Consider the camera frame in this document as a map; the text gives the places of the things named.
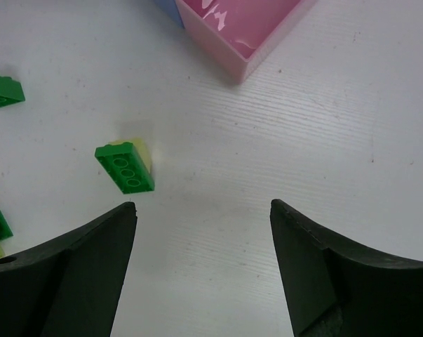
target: white table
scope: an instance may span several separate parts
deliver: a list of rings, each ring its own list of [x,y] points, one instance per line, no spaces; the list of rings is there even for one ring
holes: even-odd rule
[[[1,0],[0,73],[6,253],[137,205],[113,337],[292,336],[273,198],[423,260],[423,0],[320,0],[240,87],[149,0]],[[94,150],[133,136],[124,196]]]

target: blue box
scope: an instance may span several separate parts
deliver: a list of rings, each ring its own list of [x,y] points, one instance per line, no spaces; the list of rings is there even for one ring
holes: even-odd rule
[[[177,4],[175,0],[154,0],[154,2],[163,10],[165,11],[172,20],[174,20],[177,25],[184,28],[182,17],[177,8]]]

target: pink box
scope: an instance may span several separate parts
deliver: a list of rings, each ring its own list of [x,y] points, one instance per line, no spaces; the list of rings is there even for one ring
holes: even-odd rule
[[[315,0],[176,1],[192,39],[238,83],[246,80],[303,16],[302,4],[315,3]]]

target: tabletop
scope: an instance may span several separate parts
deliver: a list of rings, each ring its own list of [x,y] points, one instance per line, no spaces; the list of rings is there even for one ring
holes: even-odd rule
[[[136,203],[113,337],[292,337],[275,198],[423,260],[423,0],[318,0],[241,86],[150,0],[0,0],[0,73],[7,254]],[[132,137],[154,192],[94,157]]]

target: pink container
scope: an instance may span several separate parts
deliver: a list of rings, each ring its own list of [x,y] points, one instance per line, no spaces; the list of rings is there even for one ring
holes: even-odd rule
[[[176,0],[184,27],[242,83],[315,0]]]

